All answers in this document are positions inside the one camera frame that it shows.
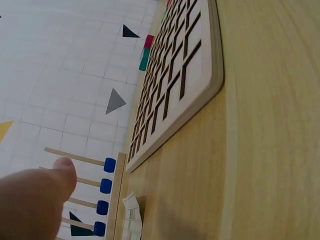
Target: white tiled floor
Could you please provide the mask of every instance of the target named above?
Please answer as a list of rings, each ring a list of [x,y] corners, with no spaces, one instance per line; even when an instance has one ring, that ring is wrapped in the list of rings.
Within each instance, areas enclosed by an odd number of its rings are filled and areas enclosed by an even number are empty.
[[[0,177],[52,167],[57,156],[44,152],[44,147],[99,160],[118,155],[139,58],[157,4],[155,0],[0,1],[0,122],[14,120],[0,143]],[[123,24],[141,38],[123,38]],[[127,105],[105,115],[112,88]],[[81,178],[113,178],[102,167],[75,164]],[[110,198],[84,184],[78,184],[72,196],[93,203]],[[65,207],[64,217],[71,211],[88,224],[106,220],[86,207],[69,202]],[[71,237],[68,224],[58,236],[80,239]]]

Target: wooden table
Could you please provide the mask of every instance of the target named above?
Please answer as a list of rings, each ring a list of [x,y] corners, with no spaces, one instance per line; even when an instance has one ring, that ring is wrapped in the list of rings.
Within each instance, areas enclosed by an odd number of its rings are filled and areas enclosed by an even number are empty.
[[[217,5],[224,88],[120,198],[144,199],[143,240],[319,239],[320,1]]]

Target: hand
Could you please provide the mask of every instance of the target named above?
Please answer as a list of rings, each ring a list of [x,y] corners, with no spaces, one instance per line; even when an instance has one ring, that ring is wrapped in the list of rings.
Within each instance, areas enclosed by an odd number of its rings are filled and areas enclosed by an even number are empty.
[[[0,179],[0,240],[54,240],[76,184],[76,169],[67,157],[57,159],[53,169]]]

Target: wooden grid board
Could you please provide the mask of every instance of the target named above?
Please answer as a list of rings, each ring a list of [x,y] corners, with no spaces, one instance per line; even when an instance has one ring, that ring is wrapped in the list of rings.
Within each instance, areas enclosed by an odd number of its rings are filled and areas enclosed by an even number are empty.
[[[223,73],[216,3],[173,0],[151,47],[127,171],[137,168],[219,91]]]

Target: pink block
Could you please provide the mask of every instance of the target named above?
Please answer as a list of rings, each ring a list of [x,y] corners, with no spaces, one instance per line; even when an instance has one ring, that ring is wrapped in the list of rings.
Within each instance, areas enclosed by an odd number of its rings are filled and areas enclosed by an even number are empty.
[[[148,34],[148,36],[146,37],[143,48],[150,49],[153,41],[154,41],[154,36]]]

